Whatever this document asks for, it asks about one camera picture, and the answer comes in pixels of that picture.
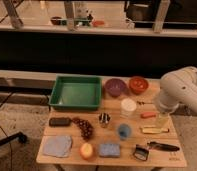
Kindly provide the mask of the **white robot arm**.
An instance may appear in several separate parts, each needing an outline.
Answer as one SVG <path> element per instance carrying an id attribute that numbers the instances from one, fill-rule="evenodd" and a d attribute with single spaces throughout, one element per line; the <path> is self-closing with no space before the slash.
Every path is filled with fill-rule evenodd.
<path id="1" fill-rule="evenodd" d="M 197 68 L 184 67 L 164 74 L 160 79 L 160 91 L 154 98 L 158 110 L 155 126 L 163 128 L 169 115 L 183 103 L 197 113 Z"/>

